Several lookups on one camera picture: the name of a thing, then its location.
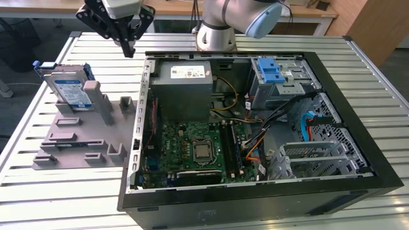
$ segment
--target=blue drive bay latch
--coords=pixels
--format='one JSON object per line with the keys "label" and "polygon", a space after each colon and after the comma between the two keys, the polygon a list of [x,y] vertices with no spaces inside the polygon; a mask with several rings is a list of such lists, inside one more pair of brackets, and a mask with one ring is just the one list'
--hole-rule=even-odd
{"label": "blue drive bay latch", "polygon": [[279,73],[279,66],[270,57],[257,59],[259,72],[265,83],[285,83],[285,78]]}

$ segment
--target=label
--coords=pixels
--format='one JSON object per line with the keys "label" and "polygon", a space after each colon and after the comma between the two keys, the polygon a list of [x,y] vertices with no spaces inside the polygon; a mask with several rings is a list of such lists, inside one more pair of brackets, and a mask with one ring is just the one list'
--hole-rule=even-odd
{"label": "label", "polygon": [[250,102],[245,102],[245,109],[251,110],[251,103]]}
{"label": "label", "polygon": [[170,78],[205,78],[203,66],[171,66]]}
{"label": "label", "polygon": [[285,76],[291,76],[293,75],[291,71],[282,71],[281,74],[285,75]]}
{"label": "label", "polygon": [[55,87],[66,103],[75,108],[90,107],[90,100],[82,91],[82,84],[78,80],[54,80]]}
{"label": "label", "polygon": [[57,147],[71,147],[70,144],[61,144],[61,145],[55,145]]}
{"label": "label", "polygon": [[266,169],[261,164],[258,165],[258,172],[261,172],[262,175],[266,175]]}
{"label": "label", "polygon": [[275,152],[274,150],[269,149],[266,152],[266,156],[270,157],[274,154],[274,152]]}

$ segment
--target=metal work table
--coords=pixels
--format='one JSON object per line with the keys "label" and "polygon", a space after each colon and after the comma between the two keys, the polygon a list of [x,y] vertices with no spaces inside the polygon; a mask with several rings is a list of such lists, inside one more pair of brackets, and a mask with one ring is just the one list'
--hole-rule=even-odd
{"label": "metal work table", "polygon": [[[407,229],[409,228],[409,104],[352,42],[339,37],[237,36],[238,50],[314,51],[380,148],[404,187],[368,198],[344,210],[305,218],[223,225],[230,229]],[[94,33],[70,37],[57,62],[87,62],[101,91],[111,100],[138,97],[143,52],[194,50],[189,34],[145,34],[135,43],[134,59]],[[34,171],[31,159],[57,109],[55,97],[42,83],[0,155],[0,228],[138,229],[115,211],[122,168]]]}

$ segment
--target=yellow wire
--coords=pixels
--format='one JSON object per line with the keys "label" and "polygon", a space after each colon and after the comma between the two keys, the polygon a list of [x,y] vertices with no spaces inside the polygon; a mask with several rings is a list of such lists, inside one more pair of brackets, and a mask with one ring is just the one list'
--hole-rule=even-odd
{"label": "yellow wire", "polygon": [[234,97],[235,97],[235,100],[234,100],[234,102],[233,102],[233,104],[231,104],[230,106],[227,106],[227,107],[225,107],[225,108],[214,108],[214,109],[210,109],[211,111],[223,111],[223,110],[227,110],[229,108],[231,108],[231,107],[235,105],[237,100],[238,100],[238,97],[237,97],[237,91],[235,91],[234,87],[231,86],[231,84],[226,81],[226,79],[223,79],[223,78],[221,78],[221,77],[217,77],[217,78],[218,78],[219,80],[222,80],[222,81],[230,86],[231,90],[234,91]]}

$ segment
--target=wooden table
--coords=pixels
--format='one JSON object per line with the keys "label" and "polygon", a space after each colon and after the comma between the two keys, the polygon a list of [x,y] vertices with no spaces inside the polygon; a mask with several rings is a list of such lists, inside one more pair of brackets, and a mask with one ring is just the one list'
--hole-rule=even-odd
{"label": "wooden table", "polygon": [[[155,8],[155,20],[189,20],[191,2],[187,0],[143,0],[143,3]],[[1,0],[0,17],[14,18],[74,18],[83,0]],[[314,7],[290,6],[294,23],[317,23],[314,35],[322,36],[330,22],[338,17],[338,13],[329,6],[326,11]],[[282,16],[278,22],[287,22]]]}

